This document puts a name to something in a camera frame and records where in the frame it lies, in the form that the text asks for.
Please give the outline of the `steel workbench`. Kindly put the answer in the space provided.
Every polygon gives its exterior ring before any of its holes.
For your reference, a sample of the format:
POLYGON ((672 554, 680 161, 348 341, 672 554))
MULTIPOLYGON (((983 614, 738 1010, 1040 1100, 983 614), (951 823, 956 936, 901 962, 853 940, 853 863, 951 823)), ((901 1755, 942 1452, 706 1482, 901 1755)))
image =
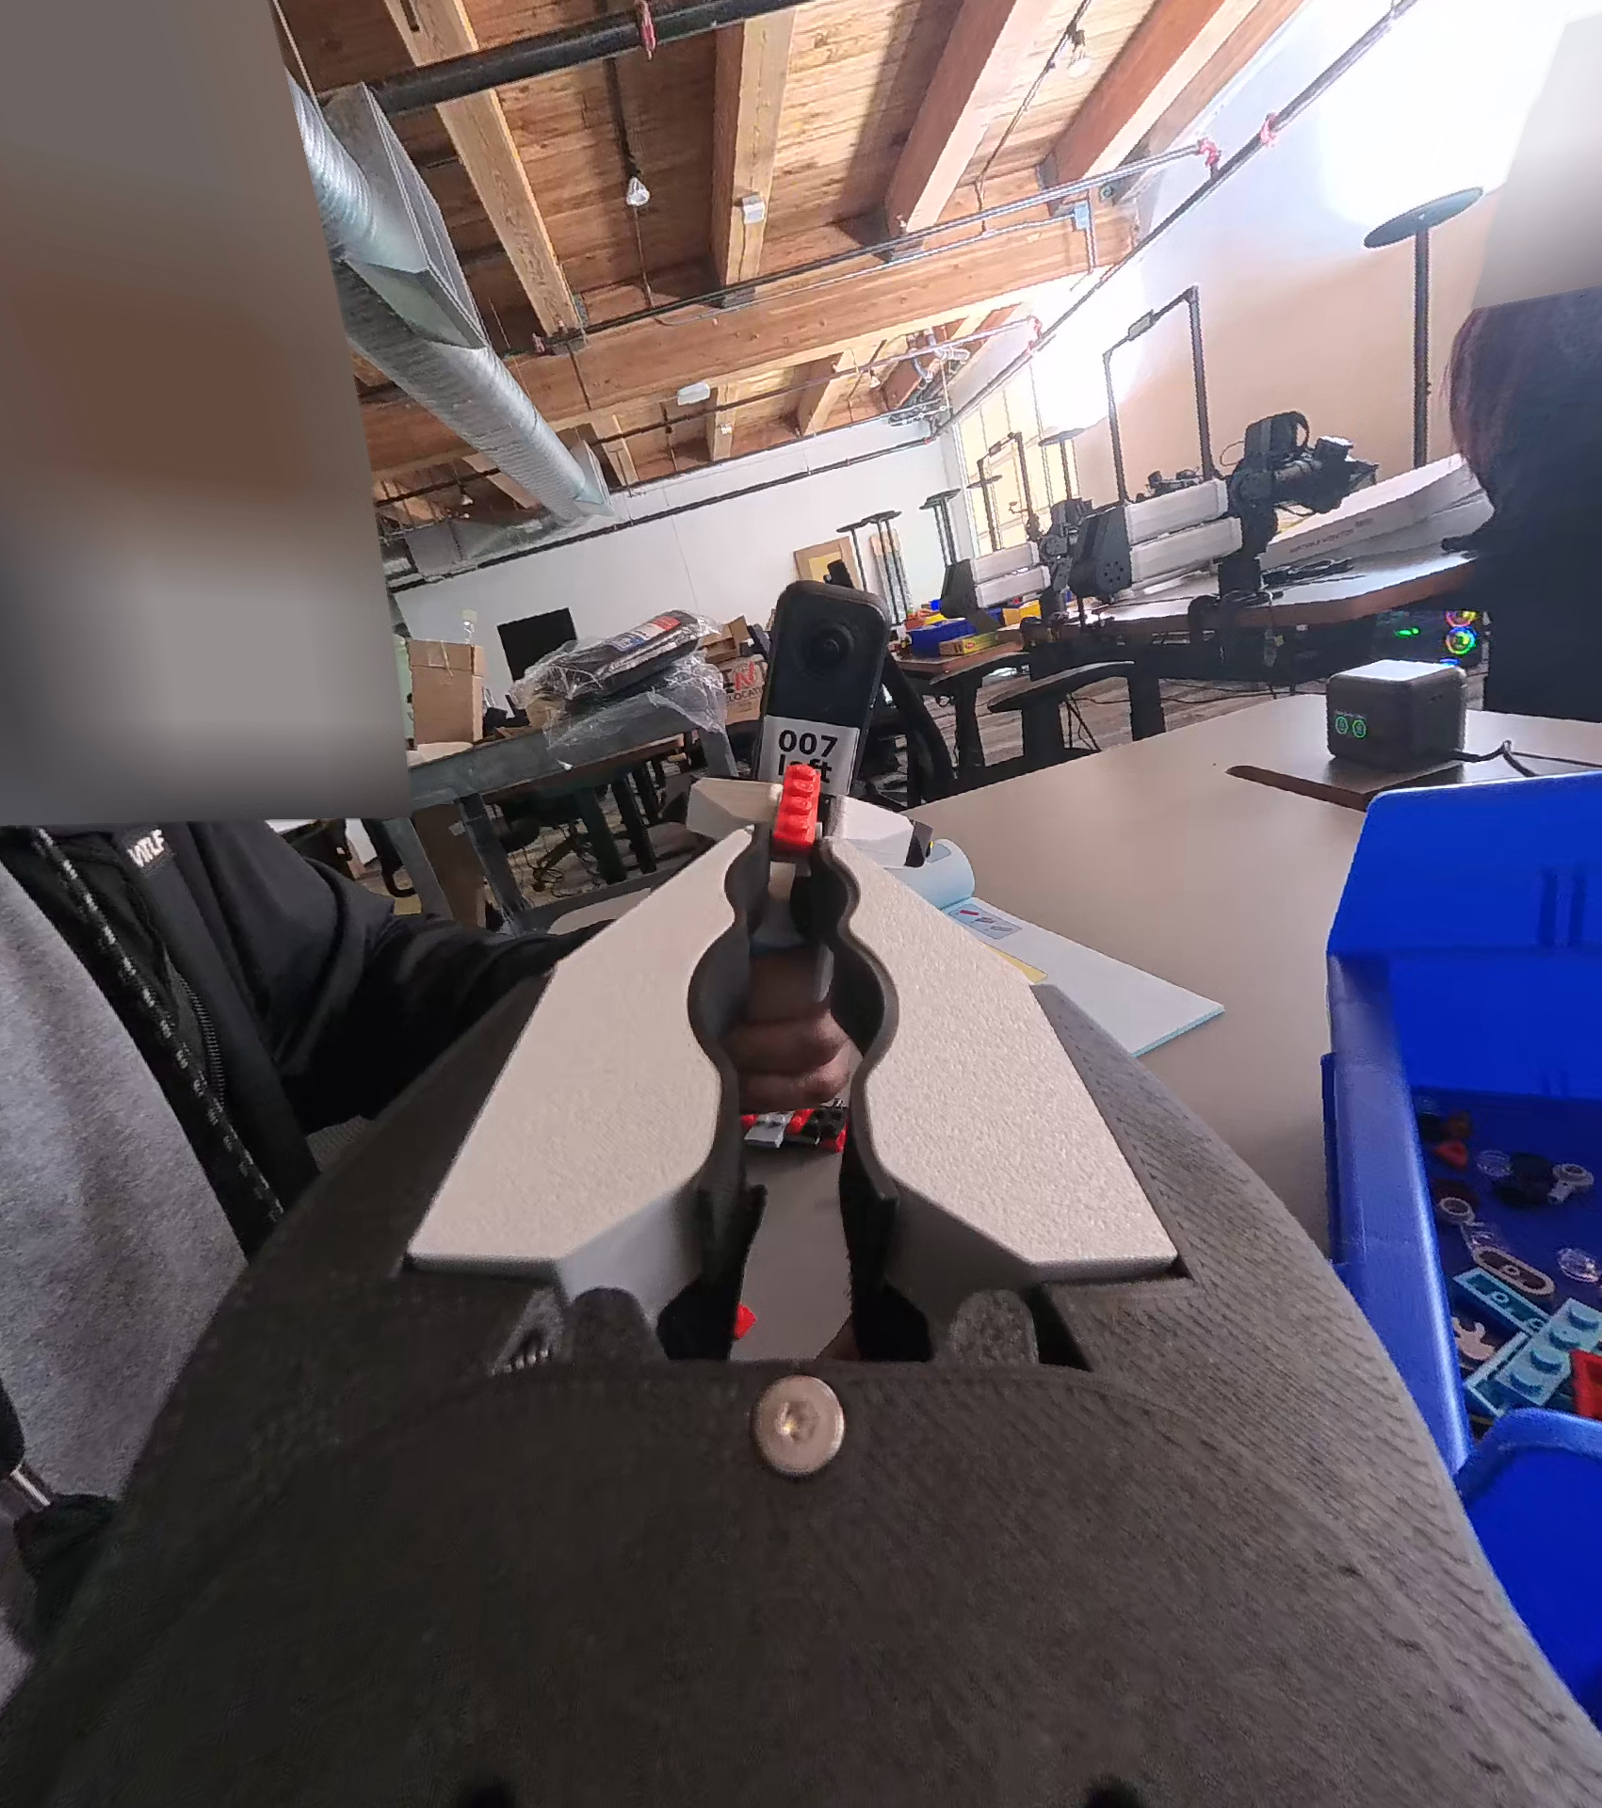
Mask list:
POLYGON ((491 792, 591 792, 612 774, 647 760, 655 749, 677 734, 699 741, 708 766, 720 777, 732 777, 738 766, 721 729, 690 722, 675 704, 637 695, 603 707, 573 734, 531 731, 506 740, 470 744, 461 751, 418 759, 407 771, 407 801, 381 821, 404 870, 418 909, 427 917, 452 917, 452 899, 435 872, 417 829, 417 816, 430 806, 454 806, 464 837, 493 893, 499 921, 509 933, 531 933, 548 926, 571 899, 531 907, 517 890, 499 827, 486 804, 491 792))

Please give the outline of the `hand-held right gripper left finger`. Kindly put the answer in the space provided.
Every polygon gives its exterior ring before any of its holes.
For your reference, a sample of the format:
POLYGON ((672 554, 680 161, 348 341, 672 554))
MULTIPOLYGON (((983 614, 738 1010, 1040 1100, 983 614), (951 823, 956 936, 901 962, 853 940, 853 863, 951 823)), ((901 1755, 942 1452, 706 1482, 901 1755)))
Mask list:
POLYGON ((769 835, 728 833, 563 956, 418 1221, 407 1262, 618 1290, 669 1355, 723 1359, 766 1190, 723 1050, 767 909, 769 835))

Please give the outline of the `white flat box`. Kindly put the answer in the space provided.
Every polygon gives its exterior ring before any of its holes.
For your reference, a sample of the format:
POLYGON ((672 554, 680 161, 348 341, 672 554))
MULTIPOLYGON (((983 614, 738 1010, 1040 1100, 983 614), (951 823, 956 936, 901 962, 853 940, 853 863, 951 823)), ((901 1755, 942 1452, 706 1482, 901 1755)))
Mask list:
POLYGON ((1486 525, 1494 506, 1462 456, 1447 456, 1354 489, 1338 508, 1287 525, 1262 553, 1262 571, 1316 560, 1368 560, 1438 549, 1486 525))

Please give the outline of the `pale instruction booklet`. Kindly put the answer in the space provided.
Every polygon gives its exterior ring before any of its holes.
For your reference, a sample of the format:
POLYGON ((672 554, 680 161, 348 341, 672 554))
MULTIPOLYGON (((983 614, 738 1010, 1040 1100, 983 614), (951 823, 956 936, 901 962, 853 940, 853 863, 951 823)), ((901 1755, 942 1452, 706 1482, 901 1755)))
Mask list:
POLYGON ((953 842, 931 842, 920 865, 890 870, 890 877, 987 944, 1031 982, 1060 989, 1134 1056, 1157 1051, 1223 1014, 1218 1001, 983 899, 966 853, 953 842))

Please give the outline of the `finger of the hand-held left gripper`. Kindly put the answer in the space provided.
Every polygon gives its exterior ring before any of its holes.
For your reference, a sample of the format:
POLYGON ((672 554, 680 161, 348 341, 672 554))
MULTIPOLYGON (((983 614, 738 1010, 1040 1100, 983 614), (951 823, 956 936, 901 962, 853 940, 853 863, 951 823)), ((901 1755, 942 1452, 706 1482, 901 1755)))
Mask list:
POLYGON ((766 848, 784 788, 776 782, 701 777, 686 791, 684 825, 713 848, 744 829, 766 848))
POLYGON ((820 812, 820 844, 861 848, 882 870, 923 865, 923 825, 905 812, 850 796, 828 797, 820 812))

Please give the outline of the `grey ceiling pipe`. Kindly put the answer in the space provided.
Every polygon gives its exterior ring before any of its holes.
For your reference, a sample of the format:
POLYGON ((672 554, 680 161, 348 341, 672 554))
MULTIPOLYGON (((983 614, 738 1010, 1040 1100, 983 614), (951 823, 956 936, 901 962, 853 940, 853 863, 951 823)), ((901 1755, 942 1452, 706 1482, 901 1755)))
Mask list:
POLYGON ((418 65, 374 80, 370 95, 390 117, 410 116, 598 62, 630 55, 649 59, 664 47, 796 8, 801 3, 639 5, 632 12, 609 12, 582 28, 517 37, 501 47, 418 65))

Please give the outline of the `silver ventilation duct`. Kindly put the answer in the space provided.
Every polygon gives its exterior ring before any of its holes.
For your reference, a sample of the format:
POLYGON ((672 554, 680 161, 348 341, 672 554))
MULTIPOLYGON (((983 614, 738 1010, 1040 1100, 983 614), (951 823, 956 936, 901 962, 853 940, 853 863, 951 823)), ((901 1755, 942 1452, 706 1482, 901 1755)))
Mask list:
POLYGON ((609 515, 597 459, 563 444, 493 348, 441 208, 372 89, 286 88, 351 348, 557 525, 609 515))

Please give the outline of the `grey toy brick plate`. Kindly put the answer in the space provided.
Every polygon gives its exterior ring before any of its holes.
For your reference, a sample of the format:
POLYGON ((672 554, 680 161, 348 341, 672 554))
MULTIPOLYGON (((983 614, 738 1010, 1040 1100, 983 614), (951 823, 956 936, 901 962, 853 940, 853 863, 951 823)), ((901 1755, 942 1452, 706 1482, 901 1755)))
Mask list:
POLYGON ((749 930, 749 948, 757 956, 828 953, 825 932, 813 921, 819 858, 819 847, 803 853, 769 853, 766 901, 749 930))

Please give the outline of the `grey desk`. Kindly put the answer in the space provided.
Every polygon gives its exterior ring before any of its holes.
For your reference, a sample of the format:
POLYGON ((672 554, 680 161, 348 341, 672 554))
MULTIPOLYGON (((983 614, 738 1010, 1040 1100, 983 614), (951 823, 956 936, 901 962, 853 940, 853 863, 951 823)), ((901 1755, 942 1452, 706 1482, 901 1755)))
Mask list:
POLYGON ((1223 1014, 1145 1056, 1332 1247, 1324 949, 1358 806, 1240 777, 1324 749, 1313 695, 1262 702, 917 808, 975 893, 1223 1014))

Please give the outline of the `large pile of toy bricks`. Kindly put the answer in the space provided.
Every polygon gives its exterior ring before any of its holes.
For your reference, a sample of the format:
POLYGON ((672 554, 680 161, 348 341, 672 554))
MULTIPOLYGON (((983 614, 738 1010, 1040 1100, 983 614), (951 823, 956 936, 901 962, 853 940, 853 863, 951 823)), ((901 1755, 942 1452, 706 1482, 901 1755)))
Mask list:
POLYGON ((1470 1436, 1602 1425, 1602 1102, 1417 1093, 1414 1126, 1470 1436))

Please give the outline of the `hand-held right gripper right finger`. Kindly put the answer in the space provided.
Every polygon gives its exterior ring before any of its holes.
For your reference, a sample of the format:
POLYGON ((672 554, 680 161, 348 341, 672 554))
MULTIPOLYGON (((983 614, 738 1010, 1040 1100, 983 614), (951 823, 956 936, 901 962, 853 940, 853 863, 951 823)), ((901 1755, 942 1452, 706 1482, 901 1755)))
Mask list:
POLYGON ((977 1296, 1182 1275, 1049 993, 834 835, 820 944, 857 1050, 839 1221, 865 1361, 931 1359, 977 1296))

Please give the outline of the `black office chair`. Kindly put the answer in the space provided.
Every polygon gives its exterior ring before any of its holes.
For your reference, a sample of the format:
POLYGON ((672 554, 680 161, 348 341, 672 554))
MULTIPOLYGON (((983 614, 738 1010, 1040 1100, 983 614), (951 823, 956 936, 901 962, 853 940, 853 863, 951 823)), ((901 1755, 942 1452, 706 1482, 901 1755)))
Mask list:
POLYGON ((1014 717, 1020 729, 1020 753, 1009 774, 1031 774, 1101 751, 1080 693, 1119 681, 1134 700, 1137 678, 1134 662, 1094 662, 1005 686, 987 702, 987 715, 1014 717))

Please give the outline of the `plastic-wrapped dark bundle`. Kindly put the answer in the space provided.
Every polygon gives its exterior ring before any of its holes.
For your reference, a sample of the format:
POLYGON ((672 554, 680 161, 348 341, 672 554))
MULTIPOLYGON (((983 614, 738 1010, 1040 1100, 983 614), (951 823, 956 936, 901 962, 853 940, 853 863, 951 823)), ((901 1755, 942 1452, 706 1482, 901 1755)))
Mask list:
POLYGON ((683 732, 726 729, 726 681, 706 648, 717 621, 671 610, 616 636, 573 641, 529 665, 509 700, 560 755, 598 746, 637 700, 671 709, 683 732))

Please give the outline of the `person's left forearm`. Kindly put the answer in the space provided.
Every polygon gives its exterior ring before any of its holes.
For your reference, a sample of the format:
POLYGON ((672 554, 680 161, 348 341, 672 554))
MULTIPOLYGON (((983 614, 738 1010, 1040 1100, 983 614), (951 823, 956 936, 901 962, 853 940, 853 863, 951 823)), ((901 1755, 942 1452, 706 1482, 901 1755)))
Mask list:
POLYGON ((275 1064, 299 1129, 380 1117, 487 1012, 597 933, 498 936, 351 914, 343 949, 279 1023, 275 1064))

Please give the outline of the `person's left hand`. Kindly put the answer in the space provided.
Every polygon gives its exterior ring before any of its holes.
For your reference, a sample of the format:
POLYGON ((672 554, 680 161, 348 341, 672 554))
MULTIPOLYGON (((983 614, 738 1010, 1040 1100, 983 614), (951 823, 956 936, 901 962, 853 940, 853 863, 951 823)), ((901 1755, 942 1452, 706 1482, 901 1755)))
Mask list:
POLYGON ((757 955, 723 1050, 744 1117, 825 1108, 842 1097, 857 1050, 825 998, 808 949, 757 955))

